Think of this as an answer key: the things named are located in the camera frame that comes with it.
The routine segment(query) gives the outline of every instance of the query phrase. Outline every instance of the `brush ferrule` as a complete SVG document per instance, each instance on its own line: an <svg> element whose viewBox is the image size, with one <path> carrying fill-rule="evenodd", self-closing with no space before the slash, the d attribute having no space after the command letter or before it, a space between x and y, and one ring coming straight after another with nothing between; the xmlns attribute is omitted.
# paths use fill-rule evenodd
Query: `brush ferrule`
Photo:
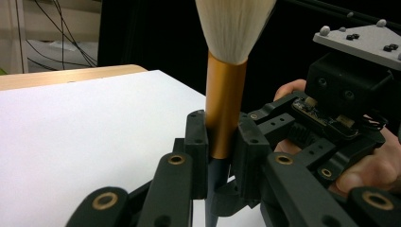
<svg viewBox="0 0 401 227"><path fill-rule="evenodd" d="M205 120L210 156L230 156L232 137L238 125L247 60L230 64L217 60L210 52L207 67Z"/></svg>

